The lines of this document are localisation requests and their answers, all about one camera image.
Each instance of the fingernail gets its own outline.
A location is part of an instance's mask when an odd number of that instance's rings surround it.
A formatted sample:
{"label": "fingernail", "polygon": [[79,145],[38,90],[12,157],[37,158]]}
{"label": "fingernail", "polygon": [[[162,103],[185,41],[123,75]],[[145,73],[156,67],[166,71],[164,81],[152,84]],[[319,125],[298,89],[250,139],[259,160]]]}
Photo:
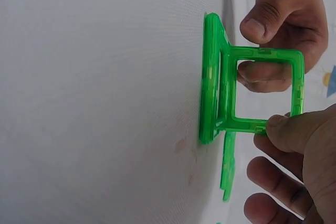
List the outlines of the fingernail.
{"label": "fingernail", "polygon": [[269,127],[279,127],[281,126],[288,117],[283,115],[274,115],[270,119],[268,119],[268,126]]}
{"label": "fingernail", "polygon": [[246,23],[245,23],[245,28],[247,28],[248,30],[250,30],[252,33],[254,33],[256,36],[258,36],[259,38],[263,38],[264,34],[265,34],[265,27],[259,23],[258,21],[256,21],[255,19],[249,19]]}

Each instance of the white surface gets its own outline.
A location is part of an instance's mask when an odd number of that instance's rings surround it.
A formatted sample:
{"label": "white surface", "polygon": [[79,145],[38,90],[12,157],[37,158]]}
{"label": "white surface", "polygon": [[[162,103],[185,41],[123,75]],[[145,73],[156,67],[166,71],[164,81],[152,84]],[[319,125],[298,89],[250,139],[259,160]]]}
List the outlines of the white surface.
{"label": "white surface", "polygon": [[0,0],[0,223],[200,222],[222,148],[196,146],[203,18],[223,3]]}

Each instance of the green toy piece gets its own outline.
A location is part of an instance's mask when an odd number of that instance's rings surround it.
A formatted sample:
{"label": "green toy piece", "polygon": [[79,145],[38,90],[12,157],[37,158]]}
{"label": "green toy piece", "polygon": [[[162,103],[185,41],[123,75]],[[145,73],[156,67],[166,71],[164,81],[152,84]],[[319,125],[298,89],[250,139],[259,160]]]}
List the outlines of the green toy piece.
{"label": "green toy piece", "polygon": [[290,116],[303,112],[305,67],[301,52],[291,49],[232,46],[219,16],[214,13],[205,16],[199,139],[202,144],[210,144],[221,131],[227,131],[220,183],[220,188],[225,190],[223,200],[229,199],[234,178],[236,132],[266,133],[266,120],[238,118],[235,115],[239,60],[291,64]]}

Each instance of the white fabric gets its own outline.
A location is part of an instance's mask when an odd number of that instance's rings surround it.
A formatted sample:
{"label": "white fabric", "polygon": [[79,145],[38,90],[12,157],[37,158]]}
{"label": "white fabric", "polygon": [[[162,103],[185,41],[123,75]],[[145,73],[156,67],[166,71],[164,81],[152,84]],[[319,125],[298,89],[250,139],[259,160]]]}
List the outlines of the white fabric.
{"label": "white fabric", "polygon": [[[336,5],[324,1],[330,46],[306,77],[307,111],[336,101],[322,91],[336,64]],[[222,137],[196,141],[204,13],[247,45],[238,27],[253,3],[0,0],[0,223],[248,223],[244,201],[260,191],[245,172],[260,154],[252,136],[238,134],[229,203]],[[238,86],[240,116],[289,104],[290,92]]]}

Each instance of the green plastic frame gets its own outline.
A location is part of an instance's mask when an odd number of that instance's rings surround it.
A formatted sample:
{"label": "green plastic frame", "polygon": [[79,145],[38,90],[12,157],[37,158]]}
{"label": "green plastic frame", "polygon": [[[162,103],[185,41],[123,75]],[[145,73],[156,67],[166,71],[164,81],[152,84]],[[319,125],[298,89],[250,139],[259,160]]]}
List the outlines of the green plastic frame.
{"label": "green plastic frame", "polygon": [[234,179],[236,132],[266,133],[266,120],[238,118],[235,115],[239,60],[291,64],[290,116],[303,112],[305,66],[301,52],[232,46],[219,16],[214,13],[205,16],[199,139],[201,144],[210,144],[221,131],[226,131],[220,181],[220,188],[224,190],[224,201],[230,198]]}

